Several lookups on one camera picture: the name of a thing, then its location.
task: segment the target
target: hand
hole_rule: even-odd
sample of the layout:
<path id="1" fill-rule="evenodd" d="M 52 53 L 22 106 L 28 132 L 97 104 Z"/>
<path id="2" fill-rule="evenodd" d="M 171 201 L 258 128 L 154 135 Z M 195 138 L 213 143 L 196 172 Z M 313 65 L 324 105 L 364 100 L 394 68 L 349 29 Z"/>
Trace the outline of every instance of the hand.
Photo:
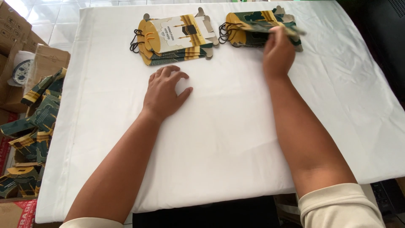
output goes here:
<path id="1" fill-rule="evenodd" d="M 175 91 L 177 82 L 181 78 L 189 78 L 186 73 L 179 70 L 179 67 L 169 65 L 158 69 L 150 76 L 142 112 L 163 122 L 183 105 L 193 88 L 188 87 L 177 96 Z"/>
<path id="2" fill-rule="evenodd" d="M 269 39 L 263 52 L 263 71 L 266 80 L 273 77 L 287 77 L 295 58 L 295 50 L 284 32 L 284 27 L 270 29 Z"/>

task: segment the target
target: white tablecloth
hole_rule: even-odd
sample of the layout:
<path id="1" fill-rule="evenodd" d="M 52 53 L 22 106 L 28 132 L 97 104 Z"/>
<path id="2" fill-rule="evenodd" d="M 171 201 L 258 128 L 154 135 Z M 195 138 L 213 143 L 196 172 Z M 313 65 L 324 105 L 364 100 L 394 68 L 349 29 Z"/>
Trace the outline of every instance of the white tablecloth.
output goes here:
<path id="1" fill-rule="evenodd" d="M 144 13 L 164 18 L 194 14 L 201 6 L 218 35 L 227 13 L 277 5 L 308 32 L 290 78 L 359 183 L 404 176 L 405 113 L 335 1 L 86 8 L 80 11 L 36 221 L 65 218 L 80 188 L 139 114 L 149 75 L 161 67 L 146 66 L 129 50 Z M 132 211 L 293 192 L 262 75 L 262 50 L 227 43 L 211 60 L 177 65 L 190 75 L 178 91 L 194 91 L 163 123 Z M 113 190 L 111 195 L 120 194 Z"/>

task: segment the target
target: forearm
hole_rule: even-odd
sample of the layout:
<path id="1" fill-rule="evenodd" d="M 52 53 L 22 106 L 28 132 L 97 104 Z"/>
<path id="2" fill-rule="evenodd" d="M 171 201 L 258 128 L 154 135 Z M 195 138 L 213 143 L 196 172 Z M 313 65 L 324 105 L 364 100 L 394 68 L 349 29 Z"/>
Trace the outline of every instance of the forearm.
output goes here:
<path id="1" fill-rule="evenodd" d="M 65 222 L 80 217 L 125 221 L 141 186 L 160 124 L 141 112 L 86 181 Z"/>
<path id="2" fill-rule="evenodd" d="M 267 77 L 278 140 L 299 197 L 340 183 L 356 183 L 349 166 L 288 76 Z"/>

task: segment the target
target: person's arm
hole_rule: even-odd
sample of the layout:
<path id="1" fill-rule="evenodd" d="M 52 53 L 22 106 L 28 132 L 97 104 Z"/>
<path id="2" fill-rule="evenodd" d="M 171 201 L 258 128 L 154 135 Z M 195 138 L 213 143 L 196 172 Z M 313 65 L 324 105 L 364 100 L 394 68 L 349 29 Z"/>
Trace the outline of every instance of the person's arm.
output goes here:
<path id="1" fill-rule="evenodd" d="M 179 96 L 175 86 L 189 78 L 177 66 L 162 67 L 149 79 L 143 109 L 113 149 L 86 181 L 64 222 L 81 217 L 124 223 L 141 186 L 162 121 L 175 113 L 192 91 Z"/>
<path id="2" fill-rule="evenodd" d="M 277 137 L 298 197 L 336 184 L 357 183 L 332 137 L 292 85 L 287 73 L 295 51 L 282 27 L 271 29 L 263 70 L 273 104 Z"/>

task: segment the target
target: cream sleeve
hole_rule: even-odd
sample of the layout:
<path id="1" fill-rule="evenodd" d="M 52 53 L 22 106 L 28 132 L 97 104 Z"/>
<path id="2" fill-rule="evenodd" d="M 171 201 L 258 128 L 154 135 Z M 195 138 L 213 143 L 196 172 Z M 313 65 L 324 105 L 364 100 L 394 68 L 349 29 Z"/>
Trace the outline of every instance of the cream sleeve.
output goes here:
<path id="1" fill-rule="evenodd" d="M 360 185 L 345 183 L 304 195 L 298 202 L 304 228 L 382 228 L 378 208 Z"/>
<path id="2" fill-rule="evenodd" d="M 122 228 L 117 221 L 102 218 L 78 218 L 63 223 L 59 228 Z"/>

